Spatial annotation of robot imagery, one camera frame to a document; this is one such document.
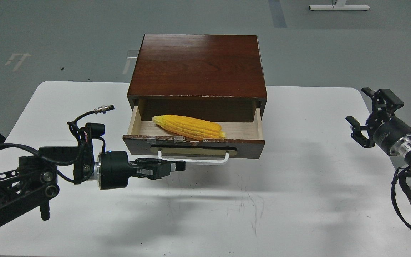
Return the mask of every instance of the corn cob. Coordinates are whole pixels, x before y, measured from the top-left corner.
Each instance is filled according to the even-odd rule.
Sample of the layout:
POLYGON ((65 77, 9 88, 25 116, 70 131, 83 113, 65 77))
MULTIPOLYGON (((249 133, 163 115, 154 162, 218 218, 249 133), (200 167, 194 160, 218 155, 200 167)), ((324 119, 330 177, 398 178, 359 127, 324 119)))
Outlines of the corn cob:
POLYGON ((173 114, 154 116, 152 120, 165 130, 196 140, 226 137, 221 125, 215 122, 173 114))

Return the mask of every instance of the black cable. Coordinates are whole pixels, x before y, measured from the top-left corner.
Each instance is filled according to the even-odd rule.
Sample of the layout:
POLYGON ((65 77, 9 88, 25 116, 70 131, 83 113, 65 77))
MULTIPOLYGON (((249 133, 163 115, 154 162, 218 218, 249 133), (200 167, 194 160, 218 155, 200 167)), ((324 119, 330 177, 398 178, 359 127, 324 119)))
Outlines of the black cable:
POLYGON ((90 115, 90 114, 94 114, 94 111, 85 112, 84 114, 78 116, 78 117, 74 120, 74 123, 77 123, 78 120, 80 120, 80 119, 82 119, 83 117, 85 117, 85 116, 87 116, 87 115, 90 115))
POLYGON ((31 153, 32 155, 43 159, 44 161, 56 164, 56 165, 60 165, 60 166, 68 166, 71 164, 74 164, 82 155, 83 153, 83 149, 84 147, 81 145, 79 148, 79 153, 77 155, 77 157, 74 160, 70 160, 70 161, 57 161, 51 158, 48 158, 46 156, 43 156, 38 150, 28 146, 28 145, 20 145, 18 143, 0 143, 0 151, 3 149, 7 149, 7 148, 19 148, 22 149, 24 151, 27 151, 28 153, 31 153))
POLYGON ((98 137, 98 139, 102 141, 101 153, 105 153, 106 152, 106 141, 102 137, 98 137))
POLYGON ((411 169, 411 166, 402 169, 398 168, 396 169, 393 177, 393 181, 391 182, 391 202, 393 203, 393 208, 396 211, 397 216, 401 219, 401 221, 411 230, 411 225, 404 219, 404 217, 401 214, 401 211, 399 210, 399 207, 397 206, 396 202, 396 184, 398 179, 402 176, 403 173, 411 169))

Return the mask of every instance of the drawer handle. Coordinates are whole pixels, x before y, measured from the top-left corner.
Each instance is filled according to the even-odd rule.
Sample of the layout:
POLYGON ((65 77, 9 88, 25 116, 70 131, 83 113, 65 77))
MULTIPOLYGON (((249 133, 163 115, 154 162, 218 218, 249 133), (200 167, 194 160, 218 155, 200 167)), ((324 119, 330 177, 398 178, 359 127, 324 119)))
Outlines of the drawer handle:
POLYGON ((173 159, 173 158, 164 158, 161 153, 161 149, 158 150, 158 159, 166 161, 185 161, 198 165, 224 165, 229 160, 229 153, 226 151, 225 158, 223 160, 202 160, 202 159, 173 159))

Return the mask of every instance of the dark wood top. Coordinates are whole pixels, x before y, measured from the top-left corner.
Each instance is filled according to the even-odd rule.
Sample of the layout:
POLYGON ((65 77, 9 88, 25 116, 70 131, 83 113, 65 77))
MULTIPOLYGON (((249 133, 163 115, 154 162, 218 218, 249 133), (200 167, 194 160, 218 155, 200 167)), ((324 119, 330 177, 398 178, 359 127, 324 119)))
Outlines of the dark wood top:
POLYGON ((267 99, 258 39, 246 35, 146 34, 128 98, 267 99))

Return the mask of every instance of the white table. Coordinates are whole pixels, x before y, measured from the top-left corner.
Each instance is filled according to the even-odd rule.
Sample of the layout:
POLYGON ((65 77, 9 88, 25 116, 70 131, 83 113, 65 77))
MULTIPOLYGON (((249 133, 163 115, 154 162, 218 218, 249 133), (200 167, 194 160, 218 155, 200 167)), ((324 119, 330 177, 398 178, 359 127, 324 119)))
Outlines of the white table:
MULTIPOLYGON (((108 150, 127 150, 127 83, 45 82, 6 142, 74 145, 66 122, 104 104, 108 150)), ((50 220, 39 209, 0 228, 0 255, 36 256, 411 256, 411 231, 390 201, 393 166, 378 147, 350 138, 345 117, 369 113, 350 88, 268 87, 266 146, 259 160, 187 165, 123 189, 59 179, 50 220)), ((0 153, 0 172, 21 150, 0 153)), ((72 167, 63 169, 72 176, 72 167)), ((411 207, 398 192, 411 223, 411 207)))

